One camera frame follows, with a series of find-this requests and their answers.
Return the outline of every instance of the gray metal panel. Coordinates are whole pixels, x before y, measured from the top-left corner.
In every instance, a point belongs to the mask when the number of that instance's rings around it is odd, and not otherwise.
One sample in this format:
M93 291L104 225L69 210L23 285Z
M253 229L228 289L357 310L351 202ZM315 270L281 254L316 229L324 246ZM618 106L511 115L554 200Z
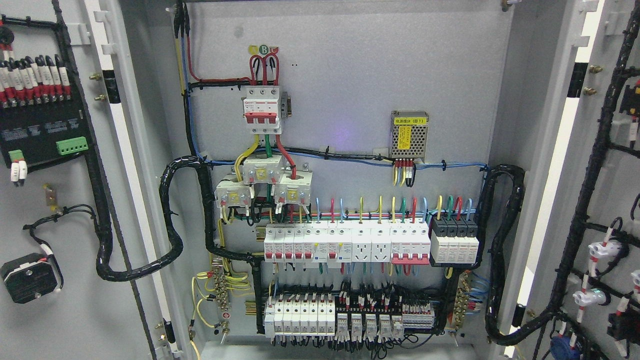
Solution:
M62 1L65 21L86 23L85 12L80 6L79 1ZM33 19L55 21L50 2L39 0L12 4L4 13L7 16L29 15ZM57 52L53 38L47 31L24 31L14 28L17 30L14 46L17 56ZM93 97L102 91L98 83L87 84L86 81L86 77L96 69L93 53L90 47L74 47L74 55L87 96ZM124 180L119 157L113 146L112 129L102 109L100 104L93 101L89 104L102 159L118 208L120 225L127 241L127 250L133 266L140 266L142 249L137 246L140 240L135 226L128 221L131 217L129 199L127 192L123 191ZM22 231L22 224L51 214L44 204L44 183L48 182L56 187L61 205L81 202L93 204L86 166L82 159L33 172L23 188L14 188L5 180L6 175L7 171L2 171L0 193L3 194L3 200L0 202L0 215L3 221L0 230L3 236L0 238L0 244L3 250L0 263L40 251L28 234ZM145 358L149 351L131 286L128 283L103 281L95 272L98 241L89 219L82 215L69 215L58 224L43 225L42 230L38 229L38 235L50 242L65 276L65 287L60 293L52 293L38 301L18 305L11 302L2 286L2 357L35 359L46 354L45 356L53 359L82 356L92 359ZM117 244L111 264L114 269L124 269ZM158 319L154 307L155 299L145 296L151 289L149 279L138 281L138 285L142 291L147 316Z
M148 21L156 36L158 81L168 120L173 155L186 153L182 101L167 3L147 2ZM283 142L290 146L339 152L371 152L390 144L389 116L393 110L424 110L430 115L428 162L487 162L493 120L501 84L511 13L502 13L494 1L268 1L191 4L192 52L195 72L202 77L247 75L249 45L280 47L281 84L293 101L293 117L285 120ZM251 142L241 117L243 92L236 88L196 90L193 106L202 154L235 158ZM353 211L359 196L365 210L384 207L391 196L429 200L438 194L477 199L481 175L477 168L420 171L414 188L393 188L390 168L367 167L295 156L314 171L312 196L328 211L331 197L344 198ZM219 181L230 167L214 171ZM186 232L201 238L197 185L189 176L177 178ZM258 251L245 225L225 228L231 249ZM202 253L196 266L206 269ZM243 264L235 264L246 270ZM265 266L266 274L271 266ZM280 274L281 281L329 282L316 269ZM332 270L330 278L342 276ZM376 282L379 275L372 277ZM419 280L400 282L435 284L442 270L423 268ZM187 279L175 279L185 283ZM255 334L255 319L243 316L244 299L234 301L232 335ZM215 318L214 311L205 315ZM212 338L211 332L204 336Z

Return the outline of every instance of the green wire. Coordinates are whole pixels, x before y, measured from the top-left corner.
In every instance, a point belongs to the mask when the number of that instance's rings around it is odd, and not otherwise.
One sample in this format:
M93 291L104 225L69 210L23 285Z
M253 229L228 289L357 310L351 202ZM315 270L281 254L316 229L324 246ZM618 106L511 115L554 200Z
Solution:
M269 141L269 135L264 135L264 149L267 152L267 158L273 157L271 152L271 141Z
M400 206L400 212L402 213L402 223L404 223L404 211L406 210L406 199L402 198L402 206Z
M451 213L453 212L453 195L449 195L447 201L447 220L451 220Z

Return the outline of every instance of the yellow label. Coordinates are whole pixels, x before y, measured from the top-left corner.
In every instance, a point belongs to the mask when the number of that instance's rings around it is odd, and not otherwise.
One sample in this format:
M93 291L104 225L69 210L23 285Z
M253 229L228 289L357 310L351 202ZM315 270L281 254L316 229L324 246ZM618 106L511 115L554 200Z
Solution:
M267 169L265 168L256 168L255 169L255 178L258 180L266 180L267 179Z
M411 125L398 127L398 150L411 149Z
M298 191L295 189L287 190L287 197L289 198L290 201L298 200Z
M429 119L426 117L394 117L394 125L426 125Z

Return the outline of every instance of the red breaker toggle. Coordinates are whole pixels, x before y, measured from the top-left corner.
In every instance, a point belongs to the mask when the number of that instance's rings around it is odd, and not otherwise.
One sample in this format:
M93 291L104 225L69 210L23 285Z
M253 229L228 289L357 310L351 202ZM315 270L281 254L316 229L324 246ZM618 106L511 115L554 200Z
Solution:
M418 254L412 254L411 257L409 254L400 254L399 256L394 254L391 263L395 265L429 265L429 254L423 254L422 259Z
M245 113L247 124L275 124L276 113Z

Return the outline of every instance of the white connector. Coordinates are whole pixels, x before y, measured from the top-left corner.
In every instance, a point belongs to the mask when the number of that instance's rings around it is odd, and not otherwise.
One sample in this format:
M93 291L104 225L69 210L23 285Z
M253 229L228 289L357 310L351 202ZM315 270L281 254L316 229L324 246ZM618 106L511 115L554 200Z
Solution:
M607 295L605 295L602 290L593 289L587 290L584 293L582 291L576 291L573 293L573 299L578 306L600 305L607 301Z

